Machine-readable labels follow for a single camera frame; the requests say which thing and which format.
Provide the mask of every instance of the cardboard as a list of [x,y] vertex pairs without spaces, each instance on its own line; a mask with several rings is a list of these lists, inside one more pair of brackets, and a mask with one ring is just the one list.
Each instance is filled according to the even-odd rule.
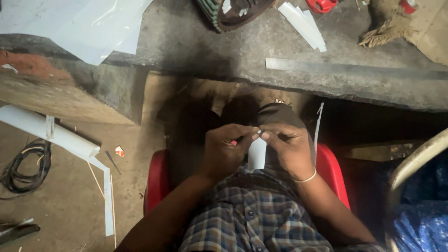
[[411,16],[413,43],[430,60],[448,65],[448,0],[420,0],[419,9]]

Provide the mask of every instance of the dirt floor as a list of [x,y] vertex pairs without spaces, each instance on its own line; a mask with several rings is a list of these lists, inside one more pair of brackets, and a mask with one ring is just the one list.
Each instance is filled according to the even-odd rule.
[[[152,154],[166,148],[176,113],[193,99],[212,97],[211,109],[220,114],[233,97],[253,95],[260,105],[276,99],[290,104],[299,113],[309,96],[271,90],[242,83],[222,83],[205,80],[186,80],[150,74],[145,88],[141,126],[68,122],[76,133],[101,143],[96,156],[110,167],[116,214],[116,239],[119,243],[143,217],[143,194],[146,188]],[[34,136],[0,122],[0,169]],[[114,154],[116,146],[125,157]],[[105,155],[108,150],[122,175]],[[37,157],[22,162],[21,171],[33,174]],[[94,167],[100,185],[103,175]],[[1,187],[0,195],[8,196]],[[12,201],[0,201],[0,223],[20,223],[34,218],[41,231],[31,238],[3,248],[5,252],[28,251],[112,251],[114,237],[105,237],[104,200],[87,163],[63,148],[52,146],[52,166],[43,185],[34,193]]]

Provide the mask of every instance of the hand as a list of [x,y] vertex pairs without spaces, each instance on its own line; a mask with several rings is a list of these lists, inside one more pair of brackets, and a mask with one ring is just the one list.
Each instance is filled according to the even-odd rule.
[[[258,131],[257,127],[239,124],[209,130],[205,134],[205,154],[198,174],[218,183],[235,173],[250,145],[259,137]],[[233,145],[232,141],[241,136],[243,139]]]
[[314,174],[306,129],[282,123],[261,125],[260,129],[264,131],[261,138],[277,151],[280,165],[294,180],[306,180]]

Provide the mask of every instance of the finger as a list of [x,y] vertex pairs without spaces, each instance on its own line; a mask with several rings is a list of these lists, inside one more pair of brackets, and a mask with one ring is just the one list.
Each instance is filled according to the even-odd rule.
[[246,154],[252,142],[257,140],[258,137],[259,137],[258,133],[245,135],[244,138],[240,142],[238,142],[235,149],[237,149],[237,151],[241,153]]
[[267,144],[272,146],[278,153],[282,152],[288,147],[288,144],[283,142],[276,134],[265,131],[260,135],[261,139],[265,140]]
[[269,123],[266,125],[261,125],[260,129],[272,132],[276,135],[282,133],[289,138],[294,138],[302,135],[304,130],[302,128],[297,128],[286,123]]
[[243,126],[240,124],[227,124],[220,128],[222,136],[225,138],[235,140],[239,138],[240,136],[244,136],[247,134],[255,134],[260,129],[258,127],[252,127],[252,126]]

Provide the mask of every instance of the black cable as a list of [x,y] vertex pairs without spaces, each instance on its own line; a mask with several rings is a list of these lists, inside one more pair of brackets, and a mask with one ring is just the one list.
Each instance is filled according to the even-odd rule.
[[[13,200],[24,196],[27,193],[34,192],[42,185],[44,179],[46,178],[50,166],[52,165],[52,153],[50,150],[50,142],[43,139],[36,139],[33,142],[26,145],[17,156],[5,167],[1,176],[0,182],[3,186],[12,193],[17,193],[19,195],[10,198],[1,198],[0,200]],[[24,160],[28,155],[36,154],[39,157],[39,171],[35,175],[27,176],[18,172],[18,168],[22,160]],[[28,184],[25,187],[19,187],[15,182],[21,182]]]

